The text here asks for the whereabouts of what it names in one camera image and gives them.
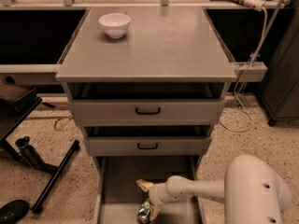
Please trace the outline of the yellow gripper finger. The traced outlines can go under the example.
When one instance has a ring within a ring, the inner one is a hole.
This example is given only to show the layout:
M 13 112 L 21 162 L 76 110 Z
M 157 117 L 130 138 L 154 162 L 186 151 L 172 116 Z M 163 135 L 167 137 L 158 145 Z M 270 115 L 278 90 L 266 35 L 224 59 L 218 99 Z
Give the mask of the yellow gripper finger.
M 149 216 L 150 221 L 153 221 L 157 218 L 160 211 L 162 210 L 162 207 L 163 207 L 162 203 L 152 203 L 150 205 L 150 216 Z
M 143 180 L 143 179 L 137 179 L 136 184 L 144 191 L 149 192 L 150 189 L 153 187 L 153 183 Z

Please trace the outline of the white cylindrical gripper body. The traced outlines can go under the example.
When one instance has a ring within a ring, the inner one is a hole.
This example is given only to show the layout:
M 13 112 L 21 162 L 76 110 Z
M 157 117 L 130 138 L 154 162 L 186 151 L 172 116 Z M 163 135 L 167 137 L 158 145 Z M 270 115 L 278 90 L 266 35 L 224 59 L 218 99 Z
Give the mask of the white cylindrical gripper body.
M 175 197 L 167 191 L 165 183 L 159 183 L 149 188 L 149 199 L 154 206 L 161 207 L 165 203 L 173 202 Z

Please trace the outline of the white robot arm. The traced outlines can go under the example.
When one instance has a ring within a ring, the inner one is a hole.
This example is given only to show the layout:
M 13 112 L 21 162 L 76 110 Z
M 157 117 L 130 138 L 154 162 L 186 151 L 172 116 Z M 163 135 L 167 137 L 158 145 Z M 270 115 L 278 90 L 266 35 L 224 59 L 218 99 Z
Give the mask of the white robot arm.
M 292 204 L 288 184 L 264 161 L 241 155 L 226 168 L 222 180 L 190 180 L 172 175 L 163 183 L 137 179 L 136 184 L 149 197 L 138 216 L 157 218 L 167 203 L 192 197 L 224 204 L 225 224 L 282 224 L 282 213 Z

